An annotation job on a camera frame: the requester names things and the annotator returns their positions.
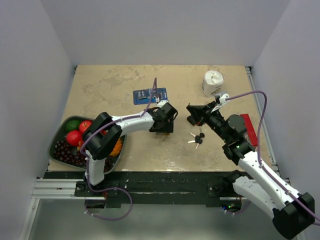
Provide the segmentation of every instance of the white paper roll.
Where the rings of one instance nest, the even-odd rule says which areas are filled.
[[[224,77],[218,71],[207,71],[203,78],[202,90],[203,93],[209,97],[213,98],[215,93],[221,91],[222,84],[224,83]]]

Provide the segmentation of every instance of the gray floor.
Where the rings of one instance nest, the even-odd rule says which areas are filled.
[[[121,209],[104,209],[120,216]],[[134,205],[120,221],[84,214],[83,200],[42,200],[30,240],[284,240],[253,204],[237,216],[200,205]]]

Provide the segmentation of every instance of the gray tray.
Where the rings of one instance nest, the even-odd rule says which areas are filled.
[[[69,164],[69,163],[66,163],[66,162],[63,162],[63,161],[60,161],[58,159],[56,159],[55,155],[54,155],[54,152],[55,152],[55,145],[56,145],[56,142],[58,141],[62,141],[64,139],[64,137],[67,135],[67,132],[65,132],[65,128],[66,128],[66,124],[69,122],[69,121],[72,121],[72,120],[80,120],[80,121],[85,121],[85,120],[91,120],[93,121],[93,119],[91,118],[87,118],[87,117],[83,117],[83,116],[70,116],[68,117],[62,124],[61,126],[59,127],[59,129],[56,131],[51,143],[50,143],[50,146],[49,146],[49,149],[48,149],[48,156],[49,158],[52,160],[52,161],[55,161],[55,162],[59,162],[63,165],[66,165],[66,166],[70,166],[74,169],[77,169],[79,171],[85,171],[86,170],[86,167],[83,166],[83,167],[79,167],[79,166],[75,166],[75,165],[72,165],[72,164]],[[113,163],[113,167],[109,170],[109,171],[106,171],[104,174],[109,174],[111,173],[117,166],[121,156],[122,156],[122,153],[124,151],[124,147],[125,147],[125,143],[126,143],[126,139],[127,139],[127,136],[124,135],[120,138],[122,140],[122,149],[121,149],[121,152],[119,153],[118,156],[116,157],[107,157],[107,159],[110,159],[112,160],[112,163]],[[77,152],[77,147],[73,147],[74,149],[71,151],[72,153],[76,153]]]

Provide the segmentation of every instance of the red object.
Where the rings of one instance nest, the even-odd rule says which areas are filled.
[[[79,145],[79,142],[82,140],[82,134],[78,130],[70,131],[66,135],[66,141],[74,147]]]
[[[90,120],[85,120],[79,125],[79,131],[81,134],[84,134],[84,132],[87,130],[88,127],[92,124],[92,121]]]
[[[257,134],[255,132],[254,126],[252,125],[252,122],[250,120],[249,114],[240,114],[244,118],[244,125],[247,130],[248,138],[251,142],[251,145],[254,147],[258,146],[258,138]]]

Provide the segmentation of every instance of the keys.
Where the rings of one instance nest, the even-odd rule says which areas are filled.
[[[195,149],[197,149],[199,147],[199,145],[202,144],[202,142],[203,142],[202,139],[205,137],[205,134],[202,132],[202,129],[200,127],[200,134],[199,135],[195,135],[192,132],[190,132],[190,135],[192,137],[194,137],[194,140],[188,141],[188,144],[196,143]]]

